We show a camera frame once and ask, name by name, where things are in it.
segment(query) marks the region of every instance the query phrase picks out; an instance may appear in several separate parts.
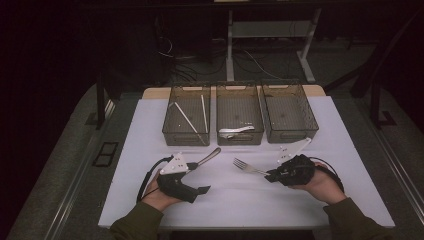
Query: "white table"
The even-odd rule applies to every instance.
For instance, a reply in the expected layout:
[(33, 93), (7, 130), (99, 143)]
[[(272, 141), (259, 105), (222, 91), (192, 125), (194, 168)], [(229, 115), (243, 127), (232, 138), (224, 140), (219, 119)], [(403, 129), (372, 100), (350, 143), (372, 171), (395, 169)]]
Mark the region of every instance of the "white table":
[[(301, 153), (332, 164), (347, 195), (364, 214), (383, 226), (394, 226), (332, 99), (325, 96), (308, 99), (320, 129)], [(211, 144), (208, 147), (166, 145), (161, 130), (167, 104), (165, 98), (146, 97), (139, 101), (99, 226), (109, 227), (134, 207), (146, 172), (158, 160), (182, 152), (187, 162), (198, 162), (218, 147), (214, 99), (211, 102)], [(195, 188), (211, 185), (209, 192), (199, 195), (193, 204), (179, 203), (166, 209), (161, 230), (327, 227), (323, 203), (306, 192), (289, 189), (280, 183), (269, 183), (259, 174), (244, 173), (232, 164), (237, 157), (263, 170), (275, 169), (280, 145), (269, 144), (264, 134), (259, 146), (221, 147), (218, 156), (182, 179), (183, 183)]]

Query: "hand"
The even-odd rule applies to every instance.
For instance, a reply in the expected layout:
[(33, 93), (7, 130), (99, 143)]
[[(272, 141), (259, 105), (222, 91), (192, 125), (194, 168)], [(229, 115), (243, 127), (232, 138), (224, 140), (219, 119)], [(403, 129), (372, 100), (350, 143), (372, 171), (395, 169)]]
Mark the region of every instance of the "hand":
[[(315, 166), (317, 165), (327, 168), (326, 165), (315, 162)], [(317, 200), (326, 202), (329, 205), (347, 198), (337, 183), (326, 173), (319, 170), (315, 171), (314, 176), (308, 184), (291, 186), (290, 188), (305, 190)]]
[(141, 201), (162, 212), (170, 205), (182, 201), (180, 199), (170, 197), (160, 191), (156, 181), (156, 179), (159, 177), (159, 171), (160, 169), (156, 172), (156, 175), (153, 177), (152, 181), (150, 181), (150, 183), (147, 185), (146, 191)]

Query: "sleeve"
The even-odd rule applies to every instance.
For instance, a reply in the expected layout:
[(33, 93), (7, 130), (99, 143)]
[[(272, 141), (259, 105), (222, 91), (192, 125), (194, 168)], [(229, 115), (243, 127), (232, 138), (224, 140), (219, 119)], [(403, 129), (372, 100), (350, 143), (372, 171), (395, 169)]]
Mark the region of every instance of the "sleeve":
[(139, 202), (125, 217), (112, 224), (110, 232), (117, 240), (156, 240), (162, 217), (162, 212)]
[(324, 207), (333, 240), (392, 240), (391, 230), (366, 217), (351, 198)]

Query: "fork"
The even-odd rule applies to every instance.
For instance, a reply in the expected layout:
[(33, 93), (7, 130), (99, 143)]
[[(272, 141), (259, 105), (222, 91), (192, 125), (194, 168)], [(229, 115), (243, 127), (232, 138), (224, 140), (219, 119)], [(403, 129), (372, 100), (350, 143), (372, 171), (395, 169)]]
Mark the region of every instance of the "fork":
[(249, 165), (249, 164), (243, 162), (242, 160), (240, 160), (238, 158), (234, 158), (233, 164), (236, 165), (236, 167), (243, 170), (244, 172), (257, 172), (257, 173), (260, 173), (260, 174), (263, 174), (263, 175), (266, 175), (266, 176), (270, 175), (267, 172), (264, 172), (264, 171), (261, 171), (259, 169), (254, 168), (252, 165)]

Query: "plastic bin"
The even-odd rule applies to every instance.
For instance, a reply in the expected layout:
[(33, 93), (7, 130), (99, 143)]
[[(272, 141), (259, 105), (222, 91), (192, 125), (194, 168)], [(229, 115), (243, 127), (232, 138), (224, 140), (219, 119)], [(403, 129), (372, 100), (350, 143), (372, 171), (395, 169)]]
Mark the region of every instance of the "plastic bin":
[(319, 127), (302, 85), (295, 80), (263, 80), (261, 105), (269, 143), (313, 138)]
[[(218, 145), (260, 145), (264, 133), (258, 90), (254, 81), (217, 82)], [(253, 127), (241, 132), (221, 130)]]
[(176, 82), (171, 88), (162, 133), (168, 146), (209, 146), (209, 82)]

